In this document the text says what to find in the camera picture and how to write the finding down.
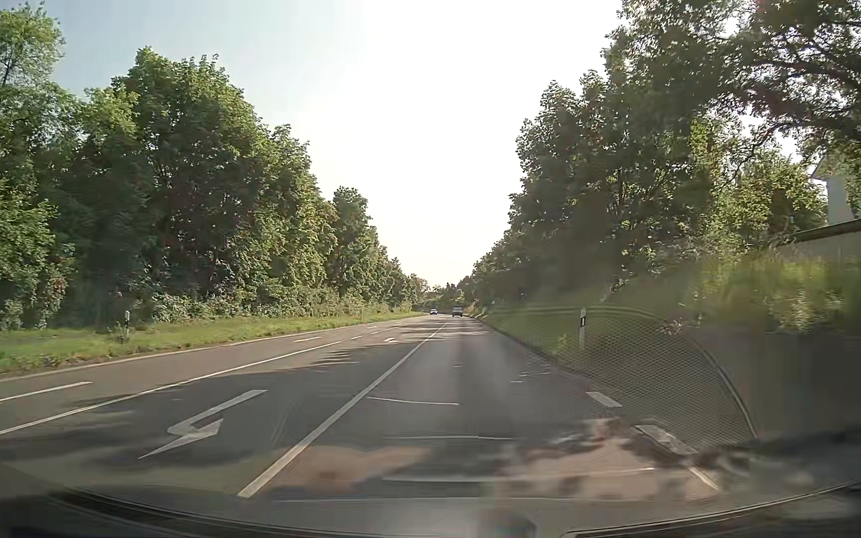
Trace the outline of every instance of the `road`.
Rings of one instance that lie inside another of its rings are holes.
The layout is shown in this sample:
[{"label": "road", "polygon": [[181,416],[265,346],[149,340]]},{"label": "road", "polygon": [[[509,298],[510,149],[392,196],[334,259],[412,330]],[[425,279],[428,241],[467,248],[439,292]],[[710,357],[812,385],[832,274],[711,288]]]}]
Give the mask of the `road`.
[{"label": "road", "polygon": [[361,500],[724,497],[672,454],[685,446],[634,428],[628,398],[446,316],[105,363],[0,382],[0,499],[33,493],[18,472],[32,489],[335,529],[348,521],[312,507],[347,501],[366,532]]}]

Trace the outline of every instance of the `green tree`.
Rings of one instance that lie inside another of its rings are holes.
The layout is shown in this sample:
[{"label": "green tree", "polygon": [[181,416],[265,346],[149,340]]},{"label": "green tree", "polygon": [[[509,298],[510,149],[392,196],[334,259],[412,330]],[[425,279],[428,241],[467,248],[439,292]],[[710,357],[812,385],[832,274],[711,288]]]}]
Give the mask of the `green tree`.
[{"label": "green tree", "polygon": [[58,311],[71,248],[49,228],[45,178],[64,167],[78,106],[49,81],[61,33],[43,8],[0,11],[0,328],[41,326]]}]

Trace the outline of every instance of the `white sky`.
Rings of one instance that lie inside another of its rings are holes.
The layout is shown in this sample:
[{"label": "white sky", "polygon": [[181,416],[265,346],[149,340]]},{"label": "white sky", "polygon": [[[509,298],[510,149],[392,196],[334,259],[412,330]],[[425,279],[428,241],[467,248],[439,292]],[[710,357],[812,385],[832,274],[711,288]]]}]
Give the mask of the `white sky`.
[{"label": "white sky", "polygon": [[[0,8],[16,2],[0,0]],[[515,138],[551,80],[602,69],[614,0],[47,0],[67,55],[55,77],[103,86],[150,45],[220,55],[268,124],[310,142],[330,198],[369,200],[407,272],[456,282],[499,239],[520,188]]]}]

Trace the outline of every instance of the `house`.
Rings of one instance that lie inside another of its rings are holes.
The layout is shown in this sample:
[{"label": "house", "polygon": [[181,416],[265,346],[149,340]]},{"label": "house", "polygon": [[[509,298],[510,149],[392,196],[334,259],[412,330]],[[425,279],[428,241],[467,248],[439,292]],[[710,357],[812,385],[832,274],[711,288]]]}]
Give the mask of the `house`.
[{"label": "house", "polygon": [[829,170],[823,163],[825,160],[812,175],[813,179],[826,183],[828,225],[793,234],[779,251],[788,258],[837,262],[861,259],[861,208],[853,214],[847,200],[845,176]]}]

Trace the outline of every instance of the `tree canopy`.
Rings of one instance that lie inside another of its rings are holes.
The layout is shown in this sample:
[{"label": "tree canopy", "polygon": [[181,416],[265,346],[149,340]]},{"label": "tree canopy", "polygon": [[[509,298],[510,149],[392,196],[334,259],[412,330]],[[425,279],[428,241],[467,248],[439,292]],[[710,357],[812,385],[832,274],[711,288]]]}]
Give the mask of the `tree canopy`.
[{"label": "tree canopy", "polygon": [[63,45],[42,6],[0,11],[0,329],[418,299],[366,198],[322,197],[216,56],[144,48],[81,100],[51,78]]}]

